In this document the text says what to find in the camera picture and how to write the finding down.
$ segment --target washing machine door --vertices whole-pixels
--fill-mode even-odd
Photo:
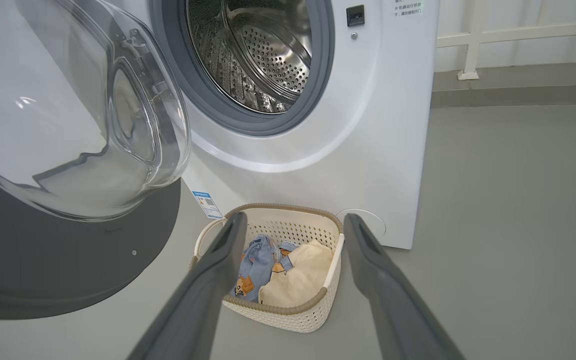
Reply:
[[[0,0],[0,318],[77,310],[150,264],[189,137],[139,20],[103,0]]]

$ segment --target metal railing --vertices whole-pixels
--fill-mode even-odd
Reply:
[[[466,62],[463,70],[459,71],[457,75],[459,80],[479,79],[476,68],[480,45],[482,44],[576,35],[576,22],[544,25],[551,0],[541,0],[537,25],[484,31],[483,26],[488,1],[489,0],[472,0],[474,7],[471,12],[469,32],[440,36],[437,38],[437,48],[466,45]]]

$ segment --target sticker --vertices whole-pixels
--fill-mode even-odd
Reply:
[[[199,203],[207,217],[211,219],[223,218],[222,213],[217,208],[217,205],[215,205],[215,201],[210,197],[209,193],[193,191],[192,194],[194,195],[194,198],[197,199],[197,203]]]
[[[395,16],[411,16],[421,14],[424,9],[423,0],[392,0]]]

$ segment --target white washing machine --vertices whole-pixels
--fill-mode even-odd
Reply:
[[[183,180],[219,214],[355,212],[382,245],[411,249],[438,0],[115,3],[169,61],[192,131]]]
[[[0,319],[125,287],[166,244],[181,176],[208,217],[355,212],[410,249],[438,11],[0,0]]]

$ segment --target beige laundry basket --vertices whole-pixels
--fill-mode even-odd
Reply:
[[[240,206],[223,219],[217,219],[206,226],[194,246],[194,256],[190,266],[201,258],[200,248],[206,234],[217,226],[224,224],[232,214],[245,212],[247,231],[245,244],[249,244],[257,235],[264,234],[275,242],[288,241],[295,244],[306,244],[317,240],[333,252],[330,269],[328,269],[323,287],[313,298],[295,307],[278,307],[246,301],[230,295],[222,303],[235,312],[254,321],[296,331],[311,333],[326,321],[339,283],[341,270],[341,251],[344,246],[343,226],[339,219],[326,211],[308,207],[277,205],[272,203],[250,203]]]

